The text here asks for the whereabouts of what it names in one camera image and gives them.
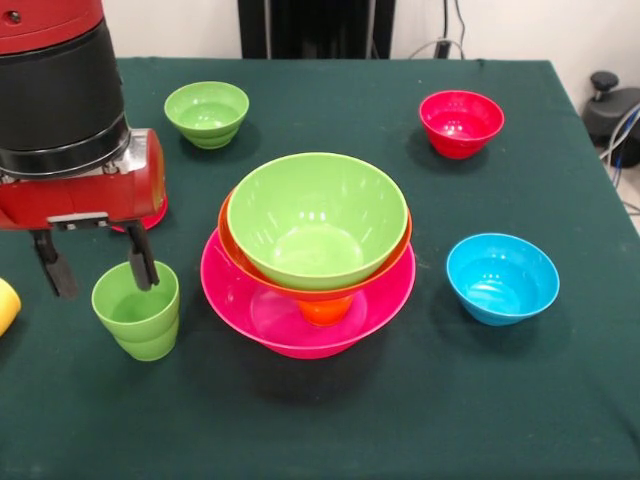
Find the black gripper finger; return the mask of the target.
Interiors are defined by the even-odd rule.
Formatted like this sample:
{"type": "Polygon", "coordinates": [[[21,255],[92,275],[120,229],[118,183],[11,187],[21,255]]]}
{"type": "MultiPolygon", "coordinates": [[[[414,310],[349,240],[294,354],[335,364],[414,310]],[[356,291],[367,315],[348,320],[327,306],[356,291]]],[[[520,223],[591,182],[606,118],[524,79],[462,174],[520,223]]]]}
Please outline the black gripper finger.
{"type": "Polygon", "coordinates": [[[146,229],[141,221],[123,222],[122,228],[131,242],[128,260],[136,285],[141,291],[149,291],[159,284],[159,276],[146,229]]]}
{"type": "Polygon", "coordinates": [[[41,267],[55,296],[73,299],[78,294],[78,285],[66,258],[54,245],[49,229],[29,231],[41,267]]]}

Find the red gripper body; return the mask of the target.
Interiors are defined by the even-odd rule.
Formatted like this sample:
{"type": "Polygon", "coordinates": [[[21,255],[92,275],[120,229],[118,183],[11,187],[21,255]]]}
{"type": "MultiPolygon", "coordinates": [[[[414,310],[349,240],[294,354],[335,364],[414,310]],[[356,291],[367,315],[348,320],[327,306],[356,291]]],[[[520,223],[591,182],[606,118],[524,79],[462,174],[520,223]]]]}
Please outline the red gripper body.
{"type": "Polygon", "coordinates": [[[114,173],[98,168],[74,177],[2,184],[1,227],[47,229],[85,219],[155,225],[166,213],[164,156],[156,132],[132,130],[115,165],[114,173]]]}

